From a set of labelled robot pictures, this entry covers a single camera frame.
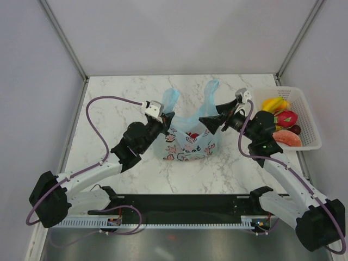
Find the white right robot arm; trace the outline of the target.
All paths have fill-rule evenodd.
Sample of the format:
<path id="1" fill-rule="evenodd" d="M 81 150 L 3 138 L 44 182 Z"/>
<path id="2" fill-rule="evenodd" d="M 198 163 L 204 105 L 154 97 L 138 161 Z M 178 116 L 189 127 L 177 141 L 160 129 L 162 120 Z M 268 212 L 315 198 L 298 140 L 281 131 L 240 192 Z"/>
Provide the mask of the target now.
<path id="1" fill-rule="evenodd" d="M 238 146 L 243 137 L 251 140 L 246 158 L 255 160 L 286 190 L 290 200 L 284 199 L 270 187 L 250 192 L 249 210 L 254 214 L 269 212 L 294 229 L 300 243 L 308 250 L 325 247 L 331 253 L 346 252 L 345 207 L 338 200 L 330 200 L 302 175 L 298 174 L 282 148 L 273 138 L 276 130 L 274 116 L 258 111 L 244 116 L 243 104 L 237 100 L 216 107 L 218 115 L 200 117 L 199 121 L 214 134 L 218 129 L 232 128 L 239 132 Z"/>

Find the light blue plastic bag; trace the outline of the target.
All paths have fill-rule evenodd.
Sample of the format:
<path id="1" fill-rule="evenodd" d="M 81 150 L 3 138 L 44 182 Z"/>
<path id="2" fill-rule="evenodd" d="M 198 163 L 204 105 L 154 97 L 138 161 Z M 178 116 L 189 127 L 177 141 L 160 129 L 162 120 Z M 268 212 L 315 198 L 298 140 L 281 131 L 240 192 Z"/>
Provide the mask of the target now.
<path id="1" fill-rule="evenodd" d="M 160 134 L 153 143 L 157 158 L 168 161 L 191 161 L 212 157 L 219 152 L 221 136 L 212 134 L 200 121 L 200 117 L 216 116 L 215 91 L 219 87 L 218 80 L 211 80 L 204 89 L 204 101 L 198 111 L 191 117 L 175 115 L 172 119 L 169 134 Z M 192 139 L 187 133 L 197 133 Z"/>

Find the yellow fake banana bunch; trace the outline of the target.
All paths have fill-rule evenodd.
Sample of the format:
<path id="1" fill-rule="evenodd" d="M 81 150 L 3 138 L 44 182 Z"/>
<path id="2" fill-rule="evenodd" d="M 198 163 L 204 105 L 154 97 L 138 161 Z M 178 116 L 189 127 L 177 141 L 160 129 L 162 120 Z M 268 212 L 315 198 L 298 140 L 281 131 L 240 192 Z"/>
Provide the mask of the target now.
<path id="1" fill-rule="evenodd" d="M 281 107 L 284 102 L 285 100 L 282 97 L 268 99 L 263 102 L 262 110 L 273 113 L 279 110 L 279 107 Z"/>

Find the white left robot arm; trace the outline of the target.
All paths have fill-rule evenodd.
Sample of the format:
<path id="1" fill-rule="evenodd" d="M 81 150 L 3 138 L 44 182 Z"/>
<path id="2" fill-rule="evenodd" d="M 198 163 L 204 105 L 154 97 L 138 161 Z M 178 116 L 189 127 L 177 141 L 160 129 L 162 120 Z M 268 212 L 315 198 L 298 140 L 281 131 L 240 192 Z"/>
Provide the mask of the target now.
<path id="1" fill-rule="evenodd" d="M 166 134 L 175 113 L 161 114 L 159 119 L 147 116 L 147 124 L 131 123 L 120 142 L 93 165 L 75 173 L 58 175 L 47 171 L 39 177 L 29 196 L 32 209 L 26 224 L 33 214 L 45 228 L 51 228 L 66 218 L 73 208 L 71 200 L 85 189 L 103 179 L 126 172 L 141 161 L 141 155 L 152 145 L 159 134 Z"/>

